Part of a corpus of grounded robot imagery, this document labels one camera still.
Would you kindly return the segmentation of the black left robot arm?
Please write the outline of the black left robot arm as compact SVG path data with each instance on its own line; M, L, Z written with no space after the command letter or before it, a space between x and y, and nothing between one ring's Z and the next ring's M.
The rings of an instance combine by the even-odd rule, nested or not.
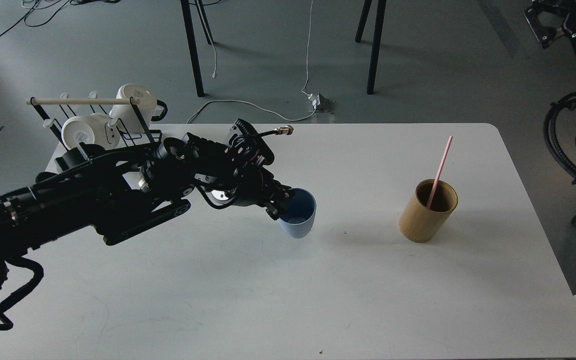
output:
M238 119L224 143L189 132L112 150L81 143L56 158L59 173L2 194L0 331L13 328L5 313L44 276L30 249L86 227L114 246L187 212L194 190L216 210L255 205L284 216L297 192L266 169L275 157L265 137L292 133L290 125L258 133Z

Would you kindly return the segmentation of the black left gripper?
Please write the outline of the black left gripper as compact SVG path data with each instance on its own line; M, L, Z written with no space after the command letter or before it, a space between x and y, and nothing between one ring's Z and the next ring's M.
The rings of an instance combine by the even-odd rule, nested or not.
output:
M275 155L265 137L293 132L293 126L284 125L260 133L248 121L237 119L223 142L189 133L188 165L215 208L256 205L276 221L288 212L294 193L266 169Z

